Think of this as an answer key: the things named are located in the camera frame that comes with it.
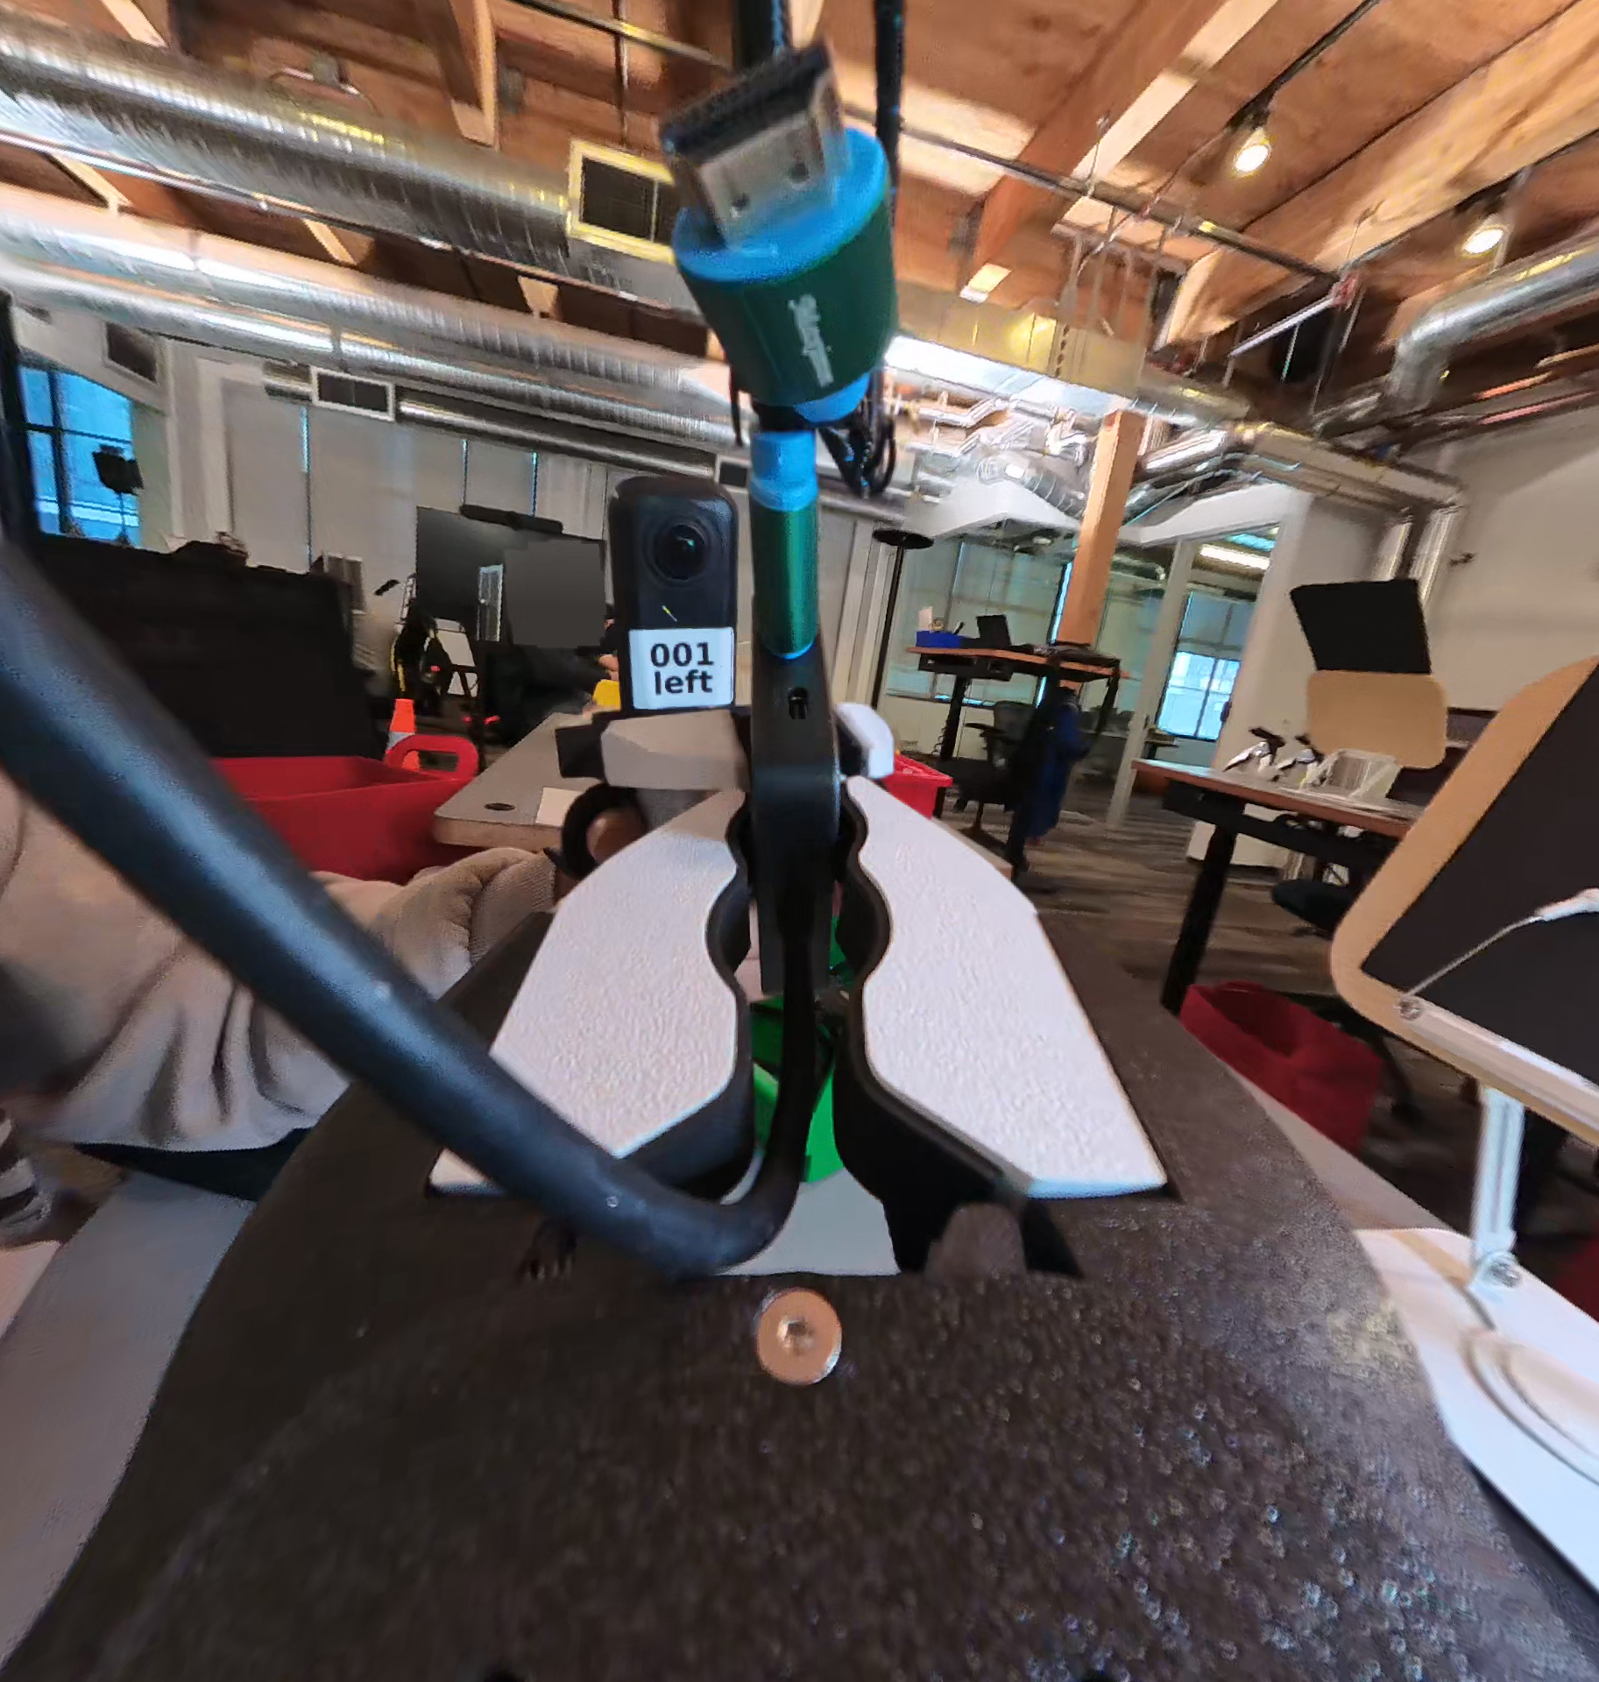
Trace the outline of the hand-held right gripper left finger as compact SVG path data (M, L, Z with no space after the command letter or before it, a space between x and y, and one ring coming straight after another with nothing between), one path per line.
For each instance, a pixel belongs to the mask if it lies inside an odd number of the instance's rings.
M647 830L562 898L493 1033L493 1063L579 1136L697 1194L752 1166L739 802Z

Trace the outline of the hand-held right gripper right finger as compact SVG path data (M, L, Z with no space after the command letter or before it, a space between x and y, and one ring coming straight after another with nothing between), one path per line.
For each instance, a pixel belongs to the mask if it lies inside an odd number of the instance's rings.
M868 778L844 785L851 960L870 1093L1043 1202L1167 1189L1030 902L958 834Z

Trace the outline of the black HDMI cable green plug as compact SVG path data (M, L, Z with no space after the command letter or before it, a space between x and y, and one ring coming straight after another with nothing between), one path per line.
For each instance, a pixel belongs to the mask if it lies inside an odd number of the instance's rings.
M660 130L679 211L673 263L752 406L754 641L773 659L819 639L818 468L885 492L896 466L885 353L898 325L904 6L872 4L872 132L851 128L833 59L767 4L767 55Z

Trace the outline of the black adapter box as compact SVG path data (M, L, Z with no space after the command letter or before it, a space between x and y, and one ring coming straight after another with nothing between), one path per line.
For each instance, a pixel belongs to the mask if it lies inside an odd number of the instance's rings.
M673 1277L756 1258L801 1189L816 1076L788 1027L758 1176L707 1204L590 1144L346 918L136 678L0 541L0 770L346 1078L493 1189Z

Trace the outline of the person's left forearm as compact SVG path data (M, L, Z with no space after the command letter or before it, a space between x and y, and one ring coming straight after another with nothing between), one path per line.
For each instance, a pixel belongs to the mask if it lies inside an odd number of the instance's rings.
M0 1125L14 1144L255 1151L345 1089L0 770Z

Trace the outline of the black office chair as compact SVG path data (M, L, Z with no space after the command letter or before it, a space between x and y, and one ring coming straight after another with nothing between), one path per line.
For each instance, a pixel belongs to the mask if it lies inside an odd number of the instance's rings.
M1039 704L998 703L983 727L985 768L973 780L973 819L968 838L998 853L1020 885L1030 845L1047 838L1062 815L1073 768L1088 749L1077 697L1060 686ZM1007 815L1009 830L996 841L981 828L988 804Z

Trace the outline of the red ribbed plastic bin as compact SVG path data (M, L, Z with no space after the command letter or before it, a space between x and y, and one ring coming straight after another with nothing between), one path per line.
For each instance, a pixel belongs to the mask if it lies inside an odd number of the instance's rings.
M467 855L433 836L437 810L478 774L465 738L414 734L382 759L238 757L213 766L309 871L405 885Z

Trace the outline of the wooden office desk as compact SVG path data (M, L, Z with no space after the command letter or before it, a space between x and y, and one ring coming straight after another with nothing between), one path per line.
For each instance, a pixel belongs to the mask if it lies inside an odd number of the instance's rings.
M1208 845L1163 973L1161 1005L1178 1016L1208 952L1234 847L1240 838L1343 868L1367 881L1403 840L1420 810L1403 802L1358 802L1324 789L1283 789L1238 772L1133 761L1131 785L1161 798L1167 813L1206 825Z

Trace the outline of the black panel with wooden rim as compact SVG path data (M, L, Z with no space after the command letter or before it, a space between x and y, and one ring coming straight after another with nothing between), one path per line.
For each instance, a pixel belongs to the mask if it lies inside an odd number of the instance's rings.
M1599 657L1529 684L1343 917L1339 997L1599 1149L1599 915L1529 928L1399 994L1538 905L1599 888Z
M1396 768L1437 768L1448 704L1431 671L1418 582L1302 584L1291 605L1313 663L1306 736L1319 757L1358 751Z

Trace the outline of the white tipped pin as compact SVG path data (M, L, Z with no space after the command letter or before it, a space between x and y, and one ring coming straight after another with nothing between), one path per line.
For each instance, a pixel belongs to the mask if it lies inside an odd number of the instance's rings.
M1399 1020L1414 1020L1422 1010L1422 997L1428 994L1443 978L1448 978L1458 969L1465 967L1473 960L1480 958L1486 950L1497 947L1501 941L1508 939L1514 933L1521 933L1529 928L1544 928L1557 922L1566 922L1572 918L1595 917L1599 915L1599 888L1583 888L1576 894L1568 894L1565 898L1548 902L1538 905L1531 913L1506 922L1493 933L1482 937L1467 950L1458 956L1443 962L1437 969L1433 969L1428 977L1418 978L1412 986L1405 988L1396 1001L1396 1014Z

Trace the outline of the silver air duct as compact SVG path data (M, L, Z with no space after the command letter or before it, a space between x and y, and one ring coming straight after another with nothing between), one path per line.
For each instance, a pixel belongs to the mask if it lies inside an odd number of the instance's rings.
M0 139L286 220L480 258L512 275L662 312L669 325L701 327L667 252L587 229L570 179L459 139L339 115L133 40L1 8ZM502 382L549 376L544 410L711 453L737 445L726 368L667 348L183 229L127 233L80 205L29 209L1 186L0 252L316 321L369 346L440 351Z

